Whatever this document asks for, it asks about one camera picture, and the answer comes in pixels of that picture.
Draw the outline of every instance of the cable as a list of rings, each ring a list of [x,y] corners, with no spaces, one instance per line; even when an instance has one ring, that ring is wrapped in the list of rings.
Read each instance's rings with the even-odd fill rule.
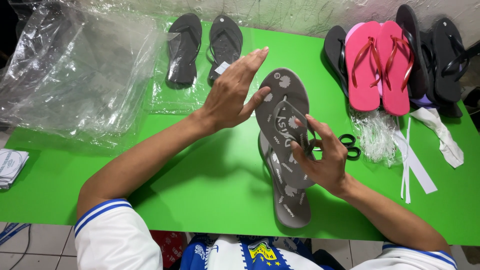
[[[25,252],[20,257],[20,259],[9,270],[12,270],[15,266],[17,266],[17,264],[24,258],[25,254],[27,253],[28,247],[30,246],[30,231],[31,231],[31,229],[32,229],[32,224],[28,225],[28,242],[27,242],[27,248],[25,249]]]

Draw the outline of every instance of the gray flip-flop strap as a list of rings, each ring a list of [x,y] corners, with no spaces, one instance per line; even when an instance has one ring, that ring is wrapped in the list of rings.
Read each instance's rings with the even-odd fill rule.
[[[303,124],[303,126],[307,127],[307,129],[313,134],[313,139],[314,139],[314,142],[315,142],[315,140],[316,140],[315,131],[313,130],[312,126],[308,123],[307,118],[299,110],[297,110],[292,104],[290,104],[290,102],[287,101],[287,96],[285,96],[283,98],[283,100],[281,102],[279,102],[275,106],[275,108],[273,109],[273,115],[275,116],[275,119],[278,117],[278,115],[280,113],[280,110],[283,109],[283,108],[288,108],[288,109],[292,110],[293,115],[298,120],[300,120],[300,122]],[[275,126],[275,130],[278,132],[278,134],[280,134],[281,136],[283,136],[285,138],[290,138],[295,142],[297,141],[296,138],[294,136],[292,136],[291,134],[279,131],[275,123],[276,122],[273,121],[273,124]],[[315,147],[315,143],[310,143],[308,145],[308,147],[306,147],[306,149],[304,149],[305,155],[309,156],[312,153],[314,147]]]

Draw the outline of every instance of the left hand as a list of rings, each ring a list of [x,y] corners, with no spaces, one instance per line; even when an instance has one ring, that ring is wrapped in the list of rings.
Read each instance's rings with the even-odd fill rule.
[[[206,121],[210,134],[220,129],[234,127],[246,121],[270,92],[269,87],[259,89],[243,105],[250,84],[265,61],[268,47],[256,49],[233,62],[214,82],[204,105],[196,111]]]

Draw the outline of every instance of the white jersey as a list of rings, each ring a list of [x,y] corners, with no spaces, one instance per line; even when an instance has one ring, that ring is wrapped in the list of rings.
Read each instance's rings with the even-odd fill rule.
[[[75,225],[80,270],[161,270],[160,248],[142,218],[124,199],[101,203]],[[183,251],[182,270],[331,270],[317,265],[298,238],[197,234]],[[385,242],[382,254],[353,270],[456,270],[445,252],[427,252]]]

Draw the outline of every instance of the blue sleeve trim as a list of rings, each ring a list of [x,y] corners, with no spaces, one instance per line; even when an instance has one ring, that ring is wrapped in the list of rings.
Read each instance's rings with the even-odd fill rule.
[[[446,258],[444,258],[444,257],[442,257],[442,256],[440,256],[440,255],[438,255],[438,254],[435,254],[435,253],[433,253],[433,252],[430,252],[430,251],[421,251],[421,250],[416,250],[416,249],[412,249],[412,248],[408,248],[408,247],[404,247],[404,246],[400,246],[400,245],[395,245],[395,244],[384,244],[384,245],[382,246],[382,249],[386,249],[386,248],[402,248],[402,249],[408,249],[408,250],[416,251],[416,252],[419,252],[419,253],[428,255],[428,256],[430,256],[430,257],[439,259],[439,260],[441,260],[441,261],[444,261],[444,262],[452,265],[453,267],[455,267],[455,269],[457,269],[457,268],[456,268],[456,261],[455,261],[455,259],[454,259],[451,255],[449,255],[448,253],[446,253],[446,252],[444,252],[444,251],[436,251],[436,252],[439,252],[439,253],[441,253],[441,254],[449,257],[450,259],[452,259],[453,262],[450,261],[450,260],[448,260],[448,259],[446,259]]]
[[[94,219],[95,217],[101,215],[102,213],[105,213],[111,209],[118,208],[118,207],[129,207],[132,208],[130,203],[126,199],[112,199],[105,201],[103,203],[100,203],[93,207],[92,209],[88,210],[85,214],[81,216],[81,218],[78,219],[77,223],[75,224],[74,231],[75,231],[75,237],[79,233],[79,231],[87,225],[89,221]]]

